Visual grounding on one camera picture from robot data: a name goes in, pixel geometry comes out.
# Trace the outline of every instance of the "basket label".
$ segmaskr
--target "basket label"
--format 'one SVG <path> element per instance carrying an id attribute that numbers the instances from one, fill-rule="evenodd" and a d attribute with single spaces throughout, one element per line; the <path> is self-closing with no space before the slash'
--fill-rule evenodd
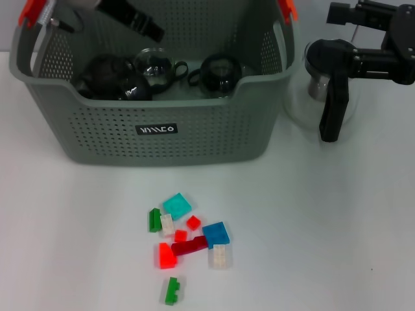
<path id="1" fill-rule="evenodd" d="M 136 125 L 138 135 L 165 135 L 177 134 L 177 124 L 153 124 L 153 125 Z"/>

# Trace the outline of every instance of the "white table surface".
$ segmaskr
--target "white table surface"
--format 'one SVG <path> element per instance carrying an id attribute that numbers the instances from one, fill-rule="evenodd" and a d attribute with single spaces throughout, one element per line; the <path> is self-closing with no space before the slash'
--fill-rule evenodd
<path id="1" fill-rule="evenodd" d="M 362 85 L 336 144 L 282 113 L 255 161 L 92 167 L 65 156 L 1 53 L 0 310 L 414 310 L 415 87 Z M 207 251 L 154 266 L 166 240 L 147 213 L 176 192 L 226 223 L 230 269 L 209 269 Z"/>

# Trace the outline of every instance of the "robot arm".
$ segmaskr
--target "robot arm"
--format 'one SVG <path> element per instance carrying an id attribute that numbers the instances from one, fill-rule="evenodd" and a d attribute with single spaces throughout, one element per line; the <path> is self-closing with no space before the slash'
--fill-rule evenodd
<path id="1" fill-rule="evenodd" d="M 138 32 L 142 36 L 148 36 L 156 42 L 160 42 L 164 36 L 164 30 L 153 22 L 152 17 L 134 8 L 126 0 L 58 0 L 73 8 L 84 10 L 98 10 L 114 18 L 129 29 Z M 36 22 L 46 24 L 50 21 L 56 0 L 27 0 L 23 9 L 19 24 L 25 18 L 29 19 L 29 26 Z"/>

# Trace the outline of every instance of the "perforated basket wall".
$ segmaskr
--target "perforated basket wall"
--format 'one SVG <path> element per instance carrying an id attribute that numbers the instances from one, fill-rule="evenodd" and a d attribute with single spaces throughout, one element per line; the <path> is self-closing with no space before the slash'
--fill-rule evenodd
<path id="1" fill-rule="evenodd" d="M 226 52 L 259 75 L 242 79 L 235 93 L 222 99 L 87 100 L 70 83 L 94 56 L 104 52 L 131 55 L 155 44 L 94 12 L 83 15 L 81 34 L 49 29 L 34 77 L 27 77 L 31 72 L 25 72 L 30 70 L 21 49 L 36 41 L 37 33 L 18 29 L 15 75 L 27 83 L 68 155 L 83 163 L 109 165 L 207 164 L 260 155 L 297 62 L 295 21 L 283 22 L 275 0 L 130 2 L 166 29 L 160 46 L 175 58 L 201 62 L 211 54 Z M 72 25 L 78 22 L 67 8 L 56 14 Z M 136 126 L 154 124 L 177 124 L 178 133 L 137 134 Z"/>

